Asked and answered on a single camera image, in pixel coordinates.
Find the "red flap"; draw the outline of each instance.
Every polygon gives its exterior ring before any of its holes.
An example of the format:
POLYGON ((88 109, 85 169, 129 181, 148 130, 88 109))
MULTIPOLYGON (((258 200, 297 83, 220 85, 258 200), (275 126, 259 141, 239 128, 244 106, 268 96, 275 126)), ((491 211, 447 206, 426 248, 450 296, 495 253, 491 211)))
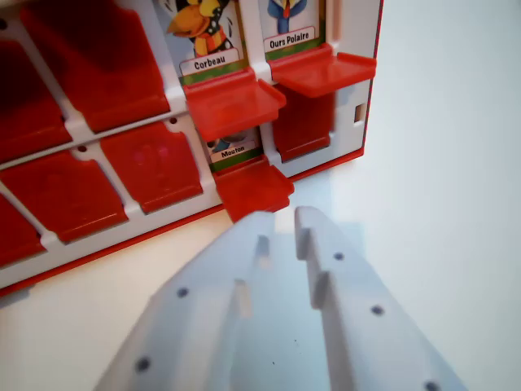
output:
POLYGON ((4 169, 0 180, 64 242, 127 220, 98 163, 76 160, 68 151, 4 169))
POLYGON ((170 132, 163 122, 115 134, 100 144, 145 213, 203 192, 186 136, 170 132))
POLYGON ((266 156, 214 174, 217 191, 233 222, 257 210, 275 212, 290 204, 293 183, 266 156))
POLYGON ((0 266, 45 251, 34 227, 1 194, 0 216, 0 266))
POLYGON ((204 141, 273 121, 286 104, 283 94, 255 79, 251 68, 185 86, 192 120, 204 141))
POLYGON ((28 2, 20 18, 63 92, 94 132, 169 110, 135 11, 113 0, 28 2))
POLYGON ((72 141, 22 46, 0 41, 0 162, 72 141))
POLYGON ((282 162, 328 147, 329 132, 335 127, 335 93, 308 98, 285 86, 276 88, 287 99, 273 122, 275 146, 282 162))
POLYGON ((269 61, 274 81, 309 98, 372 79, 376 59, 338 53, 328 44, 269 61))

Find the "open red flap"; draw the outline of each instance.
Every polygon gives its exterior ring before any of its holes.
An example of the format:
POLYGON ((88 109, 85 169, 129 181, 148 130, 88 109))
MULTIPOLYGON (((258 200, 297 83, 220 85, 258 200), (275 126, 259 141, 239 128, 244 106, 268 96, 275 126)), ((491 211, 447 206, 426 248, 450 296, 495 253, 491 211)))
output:
POLYGON ((372 79, 376 59, 338 53, 324 43, 316 49, 269 61, 274 81, 309 98, 372 79))
POLYGON ((204 141, 213 141, 278 117, 286 98, 251 68, 185 86, 188 108, 204 141))
POLYGON ((275 212, 290 204, 293 183, 266 156, 214 174, 217 191, 230 218, 237 222, 257 210, 275 212))

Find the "red border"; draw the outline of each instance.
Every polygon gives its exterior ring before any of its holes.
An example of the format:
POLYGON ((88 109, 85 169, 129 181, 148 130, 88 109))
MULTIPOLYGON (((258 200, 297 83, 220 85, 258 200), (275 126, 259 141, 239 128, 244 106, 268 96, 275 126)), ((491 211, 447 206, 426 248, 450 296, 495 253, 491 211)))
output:
MULTIPOLYGON (((379 38, 380 38, 380 26, 382 23, 382 12, 383 12, 383 0, 380 2, 380 10, 379 10, 379 20, 378 20, 378 27, 376 30, 376 42, 374 44, 374 57, 376 58, 376 55, 378 53, 378 45, 379 45, 379 38)), ((371 95, 373 92, 373 81, 371 80, 370 88, 369 88, 369 99, 367 101, 367 113, 366 113, 366 127, 364 128, 364 141, 362 144, 362 148, 360 148, 357 151, 348 153, 347 155, 338 157, 334 160, 328 161, 322 165, 318 165, 317 167, 313 167, 311 169, 308 169, 300 174, 294 175, 290 177, 290 180, 293 182, 299 181, 303 178, 306 178, 310 175, 319 173, 325 169, 330 169, 331 167, 335 167, 336 165, 341 165, 342 163, 345 163, 347 161, 356 159, 364 154, 364 148, 366 145, 366 133, 367 133, 367 122, 369 120, 369 110, 370 110, 370 101, 371 101, 371 95)), ((172 222, 170 224, 167 224, 166 226, 161 226, 159 228, 156 228, 153 231, 149 231, 147 233, 144 233, 140 236, 136 236, 134 238, 128 239, 124 242, 114 244, 111 247, 105 248, 103 250, 97 251, 96 253, 89 254, 85 257, 76 259, 75 261, 71 261, 69 263, 66 263, 65 265, 55 267, 54 269, 45 271, 43 273, 40 273, 39 275, 34 275, 33 277, 30 277, 28 279, 25 279, 23 281, 19 281, 18 283, 13 283, 12 285, 9 285, 8 287, 0 288, 0 297, 4 297, 6 295, 9 295, 10 293, 19 291, 20 289, 28 288, 34 285, 35 283, 39 283, 43 281, 44 279, 48 279, 50 277, 53 277, 55 275, 59 275, 60 273, 63 273, 65 271, 74 269, 75 267, 84 265, 85 263, 88 263, 90 261, 93 261, 95 259, 98 259, 100 257, 104 257, 106 255, 112 254, 116 251, 119 251, 123 248, 127 248, 133 244, 139 243, 143 240, 150 239, 151 237, 154 237, 159 234, 163 234, 167 231, 170 231, 174 228, 178 228, 180 226, 184 226, 185 224, 188 224, 189 222, 194 222, 195 220, 198 220, 202 217, 206 217, 210 214, 213 214, 215 212, 219 212, 220 210, 223 210, 224 206, 222 204, 214 206, 213 208, 206 209, 202 212, 198 212, 196 214, 193 214, 189 217, 185 217, 182 220, 178 220, 176 222, 172 222)))

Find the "white 3d printed part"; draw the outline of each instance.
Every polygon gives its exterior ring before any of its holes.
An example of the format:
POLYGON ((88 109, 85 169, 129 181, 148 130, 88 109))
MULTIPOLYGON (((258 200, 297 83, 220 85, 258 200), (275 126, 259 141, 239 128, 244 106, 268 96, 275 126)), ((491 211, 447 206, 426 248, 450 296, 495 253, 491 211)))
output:
POLYGON ((97 390, 466 389, 324 214, 297 208, 288 237, 271 213, 232 226, 151 298, 97 390))

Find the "white table surface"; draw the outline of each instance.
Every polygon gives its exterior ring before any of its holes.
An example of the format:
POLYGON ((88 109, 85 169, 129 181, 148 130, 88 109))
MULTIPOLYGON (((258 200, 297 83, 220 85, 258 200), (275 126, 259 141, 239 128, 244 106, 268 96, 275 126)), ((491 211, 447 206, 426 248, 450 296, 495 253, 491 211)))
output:
MULTIPOLYGON (((518 390, 521 1, 388 0, 366 154, 300 181, 299 204, 363 245, 471 390, 518 390)), ((151 294, 228 228, 198 220, 0 300, 0 389, 90 390, 151 294)))

